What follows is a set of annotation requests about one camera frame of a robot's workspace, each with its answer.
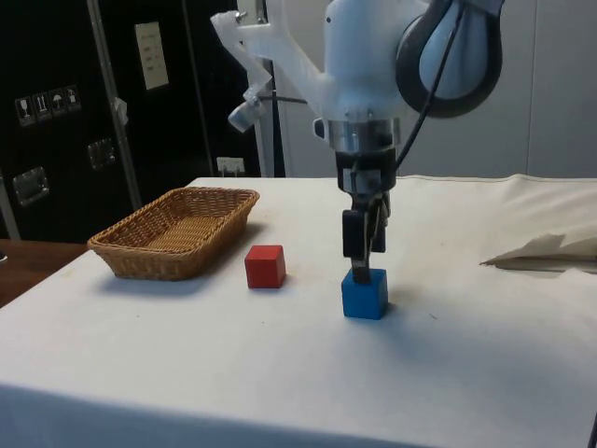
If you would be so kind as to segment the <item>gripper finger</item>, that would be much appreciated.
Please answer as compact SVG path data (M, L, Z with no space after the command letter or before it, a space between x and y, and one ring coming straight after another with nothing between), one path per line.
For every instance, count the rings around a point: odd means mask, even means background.
M386 250L386 228L390 216L390 197L389 192L385 191L376 199L377 221L374 236L372 238L372 251L374 253L384 253Z
M353 280L356 284L369 284L371 218L370 202L358 196L352 196L349 210L342 212L342 250L343 256L351 261Z

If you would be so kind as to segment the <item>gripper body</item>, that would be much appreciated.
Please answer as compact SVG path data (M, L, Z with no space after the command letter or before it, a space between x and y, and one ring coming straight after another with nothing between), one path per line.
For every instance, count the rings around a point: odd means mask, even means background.
M396 185L396 150L335 152L338 187L349 194L386 192Z

